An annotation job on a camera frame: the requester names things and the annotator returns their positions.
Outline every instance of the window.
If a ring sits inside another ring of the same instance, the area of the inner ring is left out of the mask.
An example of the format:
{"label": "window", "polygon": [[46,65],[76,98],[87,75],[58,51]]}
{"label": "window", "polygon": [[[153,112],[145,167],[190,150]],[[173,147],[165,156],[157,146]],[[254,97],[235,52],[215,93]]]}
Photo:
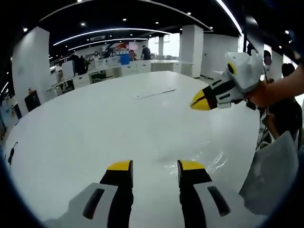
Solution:
{"label": "window", "polygon": [[298,67],[298,65],[290,58],[288,58],[286,55],[283,55],[283,63],[291,63],[292,65],[294,65],[295,68]]}
{"label": "window", "polygon": [[[248,40],[246,41],[246,51],[247,51],[247,46],[248,46],[249,42]],[[237,45],[237,52],[243,52],[243,47],[244,47],[244,34],[242,33],[239,37],[238,37],[238,45]]]}
{"label": "window", "polygon": [[272,59],[272,48],[269,45],[264,44],[264,51],[269,51],[269,53],[271,54],[271,59]]}
{"label": "window", "polygon": [[148,40],[148,48],[150,49],[151,54],[152,53],[156,55],[159,54],[158,46],[159,46],[159,37],[153,37]]}
{"label": "window", "polygon": [[163,54],[178,57],[180,55],[180,34],[165,35],[163,38]]}

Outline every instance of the air vent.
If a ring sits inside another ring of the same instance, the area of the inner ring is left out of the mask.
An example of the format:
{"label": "air vent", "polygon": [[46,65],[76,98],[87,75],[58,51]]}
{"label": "air vent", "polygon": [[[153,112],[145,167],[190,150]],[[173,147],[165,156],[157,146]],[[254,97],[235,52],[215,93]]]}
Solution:
{"label": "air vent", "polygon": [[93,37],[93,38],[90,38],[91,41],[95,41],[95,40],[101,40],[101,39],[104,39],[105,36],[98,36],[98,37]]}

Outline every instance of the white table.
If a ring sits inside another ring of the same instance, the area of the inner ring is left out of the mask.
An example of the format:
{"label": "white table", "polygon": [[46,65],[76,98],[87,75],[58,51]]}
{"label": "white table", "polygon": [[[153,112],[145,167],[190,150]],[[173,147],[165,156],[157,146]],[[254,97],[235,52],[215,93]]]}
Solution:
{"label": "white table", "polygon": [[[183,228],[177,160],[197,160],[215,181],[239,191],[251,165],[258,111],[245,103],[208,112],[189,107],[207,84],[173,72],[152,72],[92,84],[34,109],[14,127],[11,177],[42,221],[58,218],[68,202],[110,164],[132,159],[134,204],[130,227]],[[136,97],[176,89],[142,99]]]}

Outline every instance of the chair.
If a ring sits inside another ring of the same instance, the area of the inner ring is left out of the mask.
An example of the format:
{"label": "chair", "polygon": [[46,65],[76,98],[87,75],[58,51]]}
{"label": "chair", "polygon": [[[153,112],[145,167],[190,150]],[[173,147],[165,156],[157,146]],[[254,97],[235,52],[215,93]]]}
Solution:
{"label": "chair", "polygon": [[270,215],[293,184],[299,167],[294,141],[287,131],[256,152],[240,191],[254,214]]}

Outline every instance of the white pillar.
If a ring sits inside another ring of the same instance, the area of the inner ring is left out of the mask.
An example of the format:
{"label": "white pillar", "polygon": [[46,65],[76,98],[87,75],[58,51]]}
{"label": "white pillar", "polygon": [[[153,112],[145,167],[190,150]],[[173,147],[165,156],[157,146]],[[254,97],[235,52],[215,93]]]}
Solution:
{"label": "white pillar", "polygon": [[41,104],[47,101],[46,87],[50,77],[48,42],[49,32],[36,27],[14,47],[12,77],[22,116],[28,113],[24,98],[29,95],[29,88],[37,91]]}
{"label": "white pillar", "polygon": [[202,28],[196,25],[186,25],[182,28],[179,60],[193,63],[192,76],[194,78],[200,77],[203,44],[204,30]]}
{"label": "white pillar", "polygon": [[159,37],[158,41],[158,54],[163,56],[163,37]]}
{"label": "white pillar", "polygon": [[237,37],[206,33],[200,74],[215,79],[227,67],[225,54],[237,51]]}
{"label": "white pillar", "polygon": [[272,51],[272,63],[270,66],[270,77],[275,81],[282,78],[283,56]]}

